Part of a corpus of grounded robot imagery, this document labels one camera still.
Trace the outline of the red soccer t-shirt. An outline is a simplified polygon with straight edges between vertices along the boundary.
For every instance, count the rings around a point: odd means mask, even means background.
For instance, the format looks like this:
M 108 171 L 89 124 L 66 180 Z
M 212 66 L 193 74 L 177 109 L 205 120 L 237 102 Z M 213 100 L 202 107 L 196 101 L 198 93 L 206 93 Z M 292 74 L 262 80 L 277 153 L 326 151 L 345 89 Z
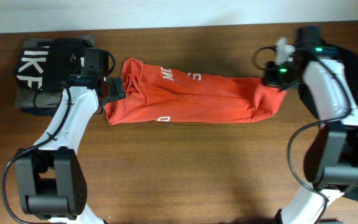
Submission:
M 274 116 L 287 94 L 263 85 L 261 78 L 183 72 L 134 58 L 124 62 L 121 80 L 126 97 L 104 106 L 111 125 L 253 123 Z

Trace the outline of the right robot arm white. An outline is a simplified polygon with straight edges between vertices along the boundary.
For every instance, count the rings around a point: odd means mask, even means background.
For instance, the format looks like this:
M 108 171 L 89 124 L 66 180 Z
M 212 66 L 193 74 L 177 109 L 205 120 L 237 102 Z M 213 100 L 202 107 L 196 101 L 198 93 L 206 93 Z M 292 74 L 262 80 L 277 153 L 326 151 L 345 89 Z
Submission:
M 282 37 L 271 49 L 275 61 L 263 69 L 263 85 L 281 91 L 305 85 L 318 114 L 317 122 L 301 127 L 288 141 L 288 166 L 301 187 L 276 213 L 275 223 L 322 223 L 326 209 L 358 187 L 358 106 L 338 49 L 324 46 L 319 27 L 300 27 L 294 44 Z M 315 126 L 319 131 L 305 154 L 302 180 L 291 147 L 297 135 Z

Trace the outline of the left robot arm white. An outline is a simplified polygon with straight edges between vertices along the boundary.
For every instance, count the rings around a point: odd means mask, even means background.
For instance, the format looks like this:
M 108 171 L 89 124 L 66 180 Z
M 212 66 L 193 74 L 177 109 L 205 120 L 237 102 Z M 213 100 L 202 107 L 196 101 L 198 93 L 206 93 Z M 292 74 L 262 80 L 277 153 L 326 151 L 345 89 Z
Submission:
M 61 80 L 58 108 L 46 131 L 8 162 L 15 167 L 22 211 L 41 223 L 104 223 L 86 203 L 88 190 L 77 158 L 90 118 L 106 103 L 124 99 L 107 50 L 85 49 L 81 68 Z

